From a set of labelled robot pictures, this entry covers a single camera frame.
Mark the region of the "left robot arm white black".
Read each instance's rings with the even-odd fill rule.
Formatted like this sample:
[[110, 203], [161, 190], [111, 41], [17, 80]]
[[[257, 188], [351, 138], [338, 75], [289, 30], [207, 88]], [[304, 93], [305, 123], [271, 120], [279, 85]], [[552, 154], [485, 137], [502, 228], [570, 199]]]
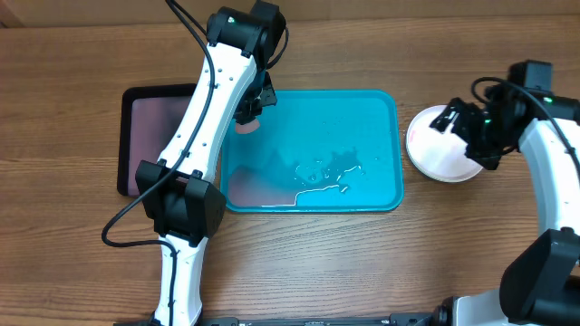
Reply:
[[208, 240], [226, 198], [214, 184], [218, 156], [232, 121], [255, 122], [276, 104], [269, 69], [287, 40], [278, 5], [257, 1], [247, 13], [222, 7], [208, 19], [203, 69], [186, 112], [156, 162], [141, 161], [137, 186], [162, 250], [159, 304], [153, 325], [194, 325]]

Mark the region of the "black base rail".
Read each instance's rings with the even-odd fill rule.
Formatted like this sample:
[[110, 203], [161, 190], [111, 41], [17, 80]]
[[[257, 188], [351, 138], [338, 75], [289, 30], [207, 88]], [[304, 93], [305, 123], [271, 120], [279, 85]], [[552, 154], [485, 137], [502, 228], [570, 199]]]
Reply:
[[240, 320], [235, 317], [200, 319], [194, 326], [431, 326], [429, 312], [393, 313], [386, 317]]

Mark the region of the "black tray with water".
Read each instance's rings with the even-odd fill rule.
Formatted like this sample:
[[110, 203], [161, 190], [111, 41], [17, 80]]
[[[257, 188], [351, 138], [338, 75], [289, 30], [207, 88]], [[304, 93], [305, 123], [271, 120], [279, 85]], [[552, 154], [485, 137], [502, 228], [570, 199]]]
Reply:
[[155, 163], [174, 136], [189, 105], [194, 83], [133, 87], [121, 99], [117, 190], [139, 194], [135, 180], [142, 160]]

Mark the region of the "pink round sponge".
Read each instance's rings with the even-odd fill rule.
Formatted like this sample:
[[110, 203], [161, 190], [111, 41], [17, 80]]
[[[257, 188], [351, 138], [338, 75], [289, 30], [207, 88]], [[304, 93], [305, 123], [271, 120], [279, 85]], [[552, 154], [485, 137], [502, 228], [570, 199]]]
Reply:
[[235, 131], [238, 134], [249, 134], [256, 131], [259, 127], [260, 127], [259, 120], [254, 119], [245, 124], [236, 123]]

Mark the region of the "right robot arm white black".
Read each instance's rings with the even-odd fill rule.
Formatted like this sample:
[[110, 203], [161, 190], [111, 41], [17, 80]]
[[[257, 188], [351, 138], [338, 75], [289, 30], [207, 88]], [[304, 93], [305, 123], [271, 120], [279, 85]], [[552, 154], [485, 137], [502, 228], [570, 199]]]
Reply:
[[452, 298], [434, 325], [576, 325], [579, 322], [579, 102], [540, 87], [497, 80], [484, 107], [452, 99], [431, 123], [466, 141], [465, 155], [495, 169], [508, 152], [526, 160], [539, 236], [503, 273], [500, 286]]

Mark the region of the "teal plastic tray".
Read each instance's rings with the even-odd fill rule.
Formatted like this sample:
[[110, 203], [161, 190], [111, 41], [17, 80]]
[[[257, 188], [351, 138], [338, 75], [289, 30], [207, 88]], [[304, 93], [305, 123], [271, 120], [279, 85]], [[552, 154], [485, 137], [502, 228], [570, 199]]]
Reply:
[[249, 134], [229, 128], [220, 188], [238, 213], [386, 212], [404, 198], [397, 107], [380, 90], [278, 91]]

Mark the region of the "white plate with red stain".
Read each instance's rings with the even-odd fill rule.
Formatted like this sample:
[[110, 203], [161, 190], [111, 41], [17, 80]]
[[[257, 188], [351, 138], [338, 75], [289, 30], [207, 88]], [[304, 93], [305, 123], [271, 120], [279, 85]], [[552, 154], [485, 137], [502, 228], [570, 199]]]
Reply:
[[445, 108], [437, 105], [418, 113], [407, 129], [405, 148], [411, 163], [423, 175], [445, 183], [464, 182], [483, 167], [465, 156], [467, 143], [450, 132], [452, 123], [443, 133], [430, 127]]

